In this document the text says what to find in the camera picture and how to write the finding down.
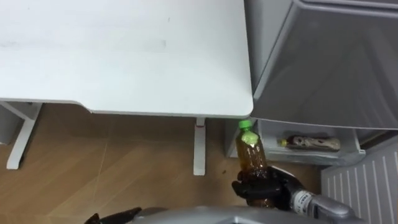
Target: white desk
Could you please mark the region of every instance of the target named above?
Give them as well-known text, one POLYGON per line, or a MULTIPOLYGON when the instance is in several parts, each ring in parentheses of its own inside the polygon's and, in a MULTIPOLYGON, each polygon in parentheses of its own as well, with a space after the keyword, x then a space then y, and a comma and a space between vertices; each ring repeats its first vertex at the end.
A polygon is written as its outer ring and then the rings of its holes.
POLYGON ((93 113, 246 117, 243 1, 0 0, 0 100, 33 120, 43 102, 93 113))

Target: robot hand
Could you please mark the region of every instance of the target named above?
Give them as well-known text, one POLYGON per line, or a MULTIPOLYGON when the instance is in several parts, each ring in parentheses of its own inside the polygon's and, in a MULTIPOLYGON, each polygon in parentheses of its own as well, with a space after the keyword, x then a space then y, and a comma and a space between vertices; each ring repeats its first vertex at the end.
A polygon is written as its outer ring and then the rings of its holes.
POLYGON ((285 171, 268 167, 269 178, 265 180, 244 181, 238 174, 238 181, 232 183, 236 195, 246 201, 255 199, 270 199, 279 210, 291 210, 291 199, 294 193, 304 186, 300 181, 285 171))

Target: wooden floor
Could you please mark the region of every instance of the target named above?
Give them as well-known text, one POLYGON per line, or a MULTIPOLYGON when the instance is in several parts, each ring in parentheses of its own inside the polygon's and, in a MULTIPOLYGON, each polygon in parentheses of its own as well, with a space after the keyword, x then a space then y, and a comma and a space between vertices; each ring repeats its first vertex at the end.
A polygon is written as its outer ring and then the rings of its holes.
MULTIPOLYGON (((193 118, 89 114, 45 105, 19 170, 0 146, 0 223, 83 223, 132 207, 244 205, 231 182, 237 159, 223 156, 223 120, 207 120, 206 176, 192 175, 193 118)), ((313 166, 273 164, 320 188, 313 166)))

